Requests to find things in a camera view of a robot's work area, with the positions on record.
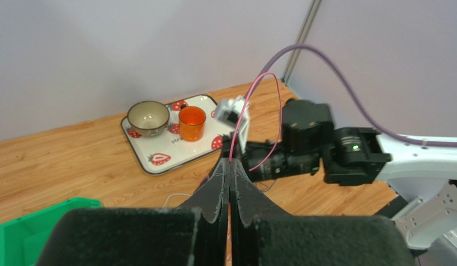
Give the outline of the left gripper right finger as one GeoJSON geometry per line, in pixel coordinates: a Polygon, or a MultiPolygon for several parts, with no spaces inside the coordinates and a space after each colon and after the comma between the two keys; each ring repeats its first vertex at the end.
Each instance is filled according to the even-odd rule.
{"type": "Polygon", "coordinates": [[[234,265],[414,265],[404,238],[383,216],[295,216],[230,164],[234,265]]]}

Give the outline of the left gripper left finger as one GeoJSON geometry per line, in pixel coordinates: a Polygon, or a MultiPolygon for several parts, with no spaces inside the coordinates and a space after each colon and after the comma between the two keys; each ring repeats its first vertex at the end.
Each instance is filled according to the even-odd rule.
{"type": "Polygon", "coordinates": [[[224,265],[229,173],[210,178],[175,208],[78,208],[53,228],[38,265],[224,265]]]}

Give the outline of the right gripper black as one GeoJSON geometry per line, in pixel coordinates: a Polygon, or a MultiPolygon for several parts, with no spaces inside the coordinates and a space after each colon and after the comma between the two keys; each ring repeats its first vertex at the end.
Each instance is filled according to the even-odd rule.
{"type": "Polygon", "coordinates": [[[242,153],[238,143],[235,143],[230,171],[233,177],[245,177],[252,182],[308,173],[314,175],[320,168],[320,158],[318,150],[295,153],[282,143],[274,145],[271,141],[249,141],[242,153]]]}

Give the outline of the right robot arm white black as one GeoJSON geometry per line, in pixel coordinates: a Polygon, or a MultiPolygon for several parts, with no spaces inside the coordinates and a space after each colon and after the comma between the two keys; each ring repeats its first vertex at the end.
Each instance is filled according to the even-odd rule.
{"type": "Polygon", "coordinates": [[[338,129],[329,105],[289,99],[281,108],[281,141],[251,142],[247,109],[243,98],[222,100],[213,117],[239,132],[224,153],[241,162],[252,182],[319,170],[328,184],[384,182],[397,196],[379,214],[394,222],[412,250],[426,250],[457,229],[457,138],[338,129]]]}

